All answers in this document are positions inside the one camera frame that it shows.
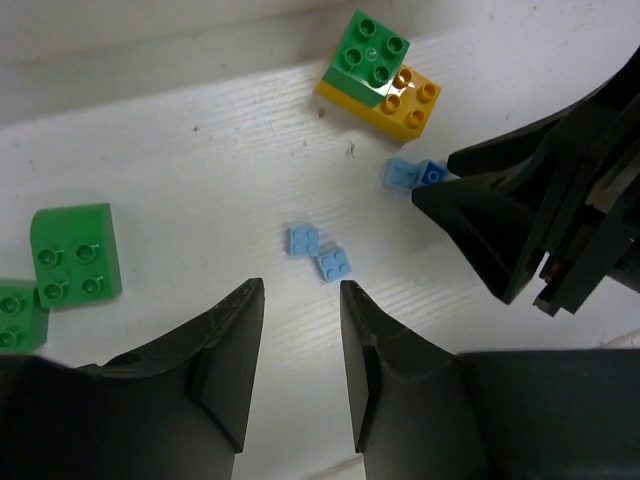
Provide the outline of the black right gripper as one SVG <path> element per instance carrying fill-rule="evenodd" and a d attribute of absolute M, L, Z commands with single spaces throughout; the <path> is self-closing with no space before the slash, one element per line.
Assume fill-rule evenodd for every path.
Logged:
<path fill-rule="evenodd" d="M 451 153 L 461 177 L 419 187 L 411 201 L 443 229 L 491 294 L 511 303 L 542 259 L 534 224 L 546 189 L 531 180 L 466 177 L 511 168 L 578 106 L 595 100 L 622 109 L 639 94 L 639 50 L 597 89 L 545 118 Z M 595 179 L 580 196 L 569 231 L 545 263 L 546 286 L 534 305 L 547 315 L 574 314 L 605 278 L 639 291 L 639 101 L 633 100 L 589 155 Z"/>

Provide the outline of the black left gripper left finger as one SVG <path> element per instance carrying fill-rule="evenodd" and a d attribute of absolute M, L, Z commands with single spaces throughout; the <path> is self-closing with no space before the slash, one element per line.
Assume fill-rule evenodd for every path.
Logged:
<path fill-rule="evenodd" d="M 252 278 L 104 365 L 1 359 L 5 479 L 228 479 L 243 450 L 264 319 Z"/>

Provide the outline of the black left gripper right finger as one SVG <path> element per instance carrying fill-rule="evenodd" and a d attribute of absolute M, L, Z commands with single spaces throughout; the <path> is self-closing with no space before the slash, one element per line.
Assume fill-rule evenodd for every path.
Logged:
<path fill-rule="evenodd" d="M 371 479 L 635 479 L 635 349 L 452 354 L 340 285 L 355 449 Z"/>

